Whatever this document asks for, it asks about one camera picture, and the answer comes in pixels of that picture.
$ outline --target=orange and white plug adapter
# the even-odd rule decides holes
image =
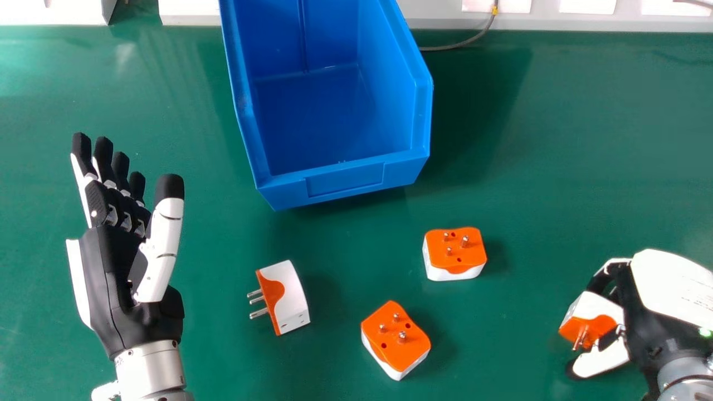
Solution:
[[[431,230],[423,251],[426,277],[433,281],[478,277],[488,261],[481,231],[474,227]]]
[[[601,295],[585,291],[570,305],[559,332],[573,344],[573,351],[580,347],[590,350],[604,334],[620,325],[624,325],[621,306]]]
[[[250,304],[265,302],[250,319],[270,315],[276,335],[283,335],[309,323],[307,299],[292,262],[286,260],[255,271],[260,289],[247,294]]]
[[[392,300],[361,322],[361,342],[394,380],[408,375],[431,350],[428,335]]]

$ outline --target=robotic hand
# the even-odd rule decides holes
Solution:
[[[567,311],[560,334],[584,351],[576,380],[632,361],[644,400],[713,401],[713,273],[660,250],[611,259]]]
[[[107,138],[72,138],[70,159],[88,230],[67,240],[79,315],[96,332],[116,367],[115,382],[93,401],[193,401],[185,392],[178,344],[183,300],[168,285],[183,223],[183,179],[161,176],[155,210],[143,202],[145,179]]]

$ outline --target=green table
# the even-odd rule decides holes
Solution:
[[[253,187],[220,30],[138,14],[0,29],[0,399],[88,400],[114,378],[64,248],[84,231],[68,157],[84,131],[151,183],[185,178],[172,283],[198,400],[639,400],[631,367],[570,381],[557,328],[609,257],[654,247],[713,265],[711,36],[493,32],[428,54],[432,156],[418,182],[274,213]],[[428,281],[423,234],[463,225],[483,231],[483,274]],[[313,321],[278,338],[248,320],[245,294],[285,259]],[[403,382],[359,340],[388,299],[433,343]]]

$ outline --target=blue plastic bin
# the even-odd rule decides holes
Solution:
[[[413,183],[433,81],[395,0],[220,0],[235,112],[275,210]]]

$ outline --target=cable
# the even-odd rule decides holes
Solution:
[[[491,25],[493,25],[493,20],[495,19],[496,15],[498,15],[498,0],[495,0],[493,2],[491,16],[488,19],[488,23],[486,24],[485,28],[483,28],[475,36],[472,36],[464,41],[460,41],[456,44],[447,44],[447,45],[443,45],[443,46],[424,46],[424,47],[419,47],[419,50],[420,51],[444,51],[444,50],[458,49],[460,47],[469,45],[469,44],[473,43],[474,41],[477,41],[478,39],[482,38],[485,34],[488,33],[488,31],[490,31],[490,27],[491,27]]]
[[[696,6],[701,6],[705,7],[707,9],[713,10],[713,4],[708,3],[707,1],[701,1],[701,0],[673,0],[674,3],[688,3],[688,4],[695,4]]]

